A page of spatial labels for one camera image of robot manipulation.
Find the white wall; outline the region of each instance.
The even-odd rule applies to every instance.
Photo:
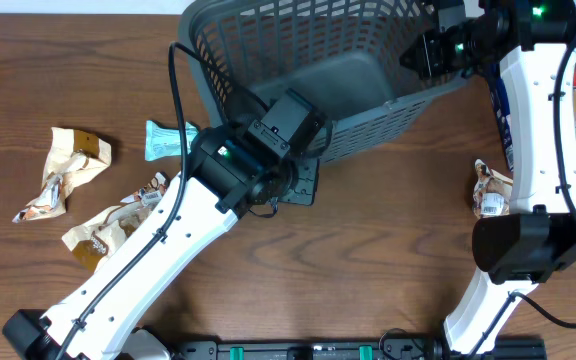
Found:
[[[0,0],[0,13],[181,14],[193,0]],[[466,14],[483,12],[477,0],[465,0]]]

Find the gray plastic bin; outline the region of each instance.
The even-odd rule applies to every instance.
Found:
[[[266,103],[293,88],[334,122],[323,163],[402,134],[459,76],[421,81],[399,56],[433,27],[417,0],[197,0],[180,41]],[[230,84],[189,60],[212,126],[225,121]],[[325,142],[322,129],[311,148]]]

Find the brown and white wrapper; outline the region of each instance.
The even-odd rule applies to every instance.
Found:
[[[52,128],[52,146],[41,180],[41,194],[12,220],[20,223],[57,217],[66,212],[66,198],[112,161],[110,145],[87,132]]]
[[[166,193],[163,173],[85,223],[70,229],[61,240],[88,270],[97,271],[150,215]]]
[[[472,197],[472,211],[477,218],[508,215],[512,179],[489,168],[483,161],[475,161],[477,184]]]

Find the wood surface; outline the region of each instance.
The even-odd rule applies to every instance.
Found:
[[[175,124],[166,52],[175,16],[0,15],[1,327],[19,308],[47,308],[89,276],[61,236],[178,160],[144,161],[145,121]],[[187,120],[208,125],[185,57]],[[58,218],[11,219],[40,187],[51,126],[92,131],[112,165],[77,188]],[[312,207],[245,217],[204,250],[148,310],[169,340],[376,338],[437,331],[470,281],[473,164],[507,175],[484,82],[435,101],[403,136],[321,169]],[[534,298],[576,320],[576,264]],[[551,359],[576,359],[576,330],[523,304],[505,334],[541,335]]]

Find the teal object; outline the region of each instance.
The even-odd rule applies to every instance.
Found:
[[[372,360],[372,346],[364,345],[359,347],[359,360]]]
[[[244,348],[230,348],[230,360],[244,360]]]
[[[199,130],[189,123],[186,123],[186,142],[188,153],[190,144],[199,134]],[[146,161],[153,161],[165,156],[181,155],[181,142],[179,141],[179,131],[177,129],[164,129],[154,121],[146,121]]]

